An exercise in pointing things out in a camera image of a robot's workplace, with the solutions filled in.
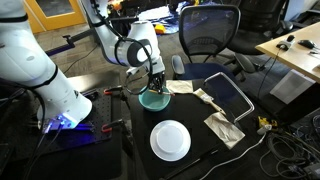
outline black tabletop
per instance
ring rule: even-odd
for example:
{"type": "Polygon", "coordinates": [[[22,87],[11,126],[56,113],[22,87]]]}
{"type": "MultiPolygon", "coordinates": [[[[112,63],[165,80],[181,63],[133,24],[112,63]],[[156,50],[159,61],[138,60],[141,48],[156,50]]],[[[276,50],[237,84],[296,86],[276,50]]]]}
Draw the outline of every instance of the black tabletop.
{"type": "MultiPolygon", "coordinates": [[[[234,116],[248,109],[243,99],[232,98],[227,108],[223,100],[219,100],[217,93],[212,91],[213,87],[204,87],[203,80],[194,80],[193,89],[203,88],[205,92],[215,98],[214,102],[222,107],[227,113],[227,119],[233,122],[234,116]]],[[[249,147],[255,145],[262,136],[257,134],[257,115],[253,112],[235,124],[245,137],[231,150],[215,135],[215,133],[203,122],[209,115],[216,112],[211,106],[204,104],[198,97],[192,94],[177,94],[171,98],[169,105],[160,112],[149,112],[139,103],[138,97],[131,97],[132,131],[135,144],[141,158],[142,165],[148,179],[167,178],[181,167],[195,161],[210,150],[218,150],[218,153],[208,156],[188,170],[175,176],[173,179],[200,179],[212,167],[239,157],[249,147]],[[158,158],[150,146],[150,134],[152,129],[161,121],[176,120],[181,122],[189,131],[191,136],[191,147],[182,159],[175,162],[167,162],[158,158]]],[[[268,151],[266,145],[262,144],[250,151],[242,158],[232,163],[219,166],[213,170],[206,179],[270,179],[260,169],[259,158],[268,151]]],[[[264,167],[273,170],[272,161],[266,158],[264,167]]]]}
{"type": "MultiPolygon", "coordinates": [[[[194,89],[204,88],[203,81],[194,81],[194,89]]],[[[132,131],[136,147],[146,173],[150,179],[159,179],[177,167],[199,158],[210,149],[223,145],[223,142],[203,122],[216,112],[211,106],[192,94],[176,94],[169,105],[160,112],[145,110],[138,101],[137,96],[131,97],[132,131]],[[176,120],[182,123],[190,133],[191,147],[182,159],[167,162],[158,158],[150,146],[152,129],[161,121],[176,120]]]]}
{"type": "MultiPolygon", "coordinates": [[[[105,88],[119,85],[119,73],[117,71],[110,71],[106,73],[73,77],[69,78],[69,80],[77,90],[83,92],[94,88],[105,88]]],[[[111,119],[120,119],[120,99],[116,94],[111,99],[111,119]]],[[[106,141],[99,141],[84,146],[43,155],[33,167],[30,178],[115,178],[121,174],[121,149],[121,129],[115,127],[112,131],[112,138],[106,141]]],[[[21,179],[21,173],[24,170],[25,163],[26,160],[10,162],[3,172],[1,179],[21,179]]]]}

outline white cloth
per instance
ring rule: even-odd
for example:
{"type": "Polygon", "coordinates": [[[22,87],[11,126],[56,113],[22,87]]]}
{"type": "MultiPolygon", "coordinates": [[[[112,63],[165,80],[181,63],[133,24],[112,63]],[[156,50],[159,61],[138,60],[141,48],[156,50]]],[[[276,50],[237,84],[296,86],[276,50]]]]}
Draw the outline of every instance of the white cloth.
{"type": "Polygon", "coordinates": [[[245,136],[243,132],[230,123],[220,112],[210,115],[204,122],[229,149],[232,149],[245,136]]]}
{"type": "Polygon", "coordinates": [[[192,81],[167,80],[166,87],[172,93],[193,93],[192,81]]]}

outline black mesh chair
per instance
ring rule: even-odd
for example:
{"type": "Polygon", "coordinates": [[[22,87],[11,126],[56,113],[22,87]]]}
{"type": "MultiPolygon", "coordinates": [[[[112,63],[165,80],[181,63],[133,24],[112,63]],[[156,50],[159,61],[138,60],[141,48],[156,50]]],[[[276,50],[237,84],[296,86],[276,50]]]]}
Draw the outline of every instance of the black mesh chair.
{"type": "Polygon", "coordinates": [[[292,29],[292,24],[282,21],[288,0],[241,0],[239,9],[241,20],[237,34],[228,44],[228,49],[235,52],[235,59],[227,62],[237,63],[234,74],[242,70],[253,73],[264,66],[253,64],[247,56],[261,55],[255,46],[281,36],[292,29]]]}
{"type": "Polygon", "coordinates": [[[208,86],[215,87],[219,99],[226,102],[240,93],[250,109],[235,118],[240,120],[253,111],[253,105],[234,83],[235,77],[224,65],[205,63],[209,56],[217,56],[226,48],[237,32],[240,12],[236,6],[205,5],[191,6],[182,10],[179,19],[179,40],[190,63],[184,64],[181,57],[172,57],[174,79],[205,79],[208,86]],[[193,63],[192,57],[207,55],[204,63],[193,63]]]}

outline green bowl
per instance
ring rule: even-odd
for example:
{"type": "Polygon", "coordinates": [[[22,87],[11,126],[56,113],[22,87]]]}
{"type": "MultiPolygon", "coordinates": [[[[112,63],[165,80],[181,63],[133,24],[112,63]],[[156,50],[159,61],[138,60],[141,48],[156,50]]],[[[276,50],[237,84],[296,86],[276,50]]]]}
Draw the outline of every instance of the green bowl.
{"type": "MultiPolygon", "coordinates": [[[[169,92],[169,90],[166,87],[163,87],[163,92],[169,92]]],[[[144,93],[139,95],[139,102],[148,111],[157,112],[167,107],[170,102],[170,98],[170,95],[157,94],[146,90],[144,93]]]]}

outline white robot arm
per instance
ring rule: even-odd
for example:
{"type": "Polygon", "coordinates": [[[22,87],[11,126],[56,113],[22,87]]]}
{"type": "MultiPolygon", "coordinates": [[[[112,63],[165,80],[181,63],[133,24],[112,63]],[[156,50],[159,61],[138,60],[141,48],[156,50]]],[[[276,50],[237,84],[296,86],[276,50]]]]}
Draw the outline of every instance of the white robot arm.
{"type": "MultiPolygon", "coordinates": [[[[102,0],[97,9],[96,1],[82,0],[89,21],[100,23],[101,17],[108,17],[106,2],[102,0]]],[[[123,41],[125,38],[115,34],[106,24],[94,28],[107,61],[132,67],[128,74],[135,73],[139,67],[151,70],[148,87],[162,91],[164,65],[151,23],[134,23],[128,36],[130,40],[133,39],[132,42],[123,41]],[[137,45],[136,41],[143,44],[144,48],[137,45]]],[[[37,92],[44,101],[44,107],[38,109],[37,117],[50,122],[48,126],[57,128],[64,122],[63,129],[72,129],[90,113],[91,101],[72,87],[37,43],[22,0],[0,1],[0,57],[0,78],[37,92]]]]}
{"type": "Polygon", "coordinates": [[[129,66],[128,75],[144,67],[152,71],[148,87],[162,92],[164,64],[158,48],[158,40],[153,25],[149,21],[137,21],[131,24],[127,37],[122,37],[110,25],[106,0],[81,0],[87,13],[87,20],[94,28],[100,41],[105,59],[113,64],[129,66]]]}

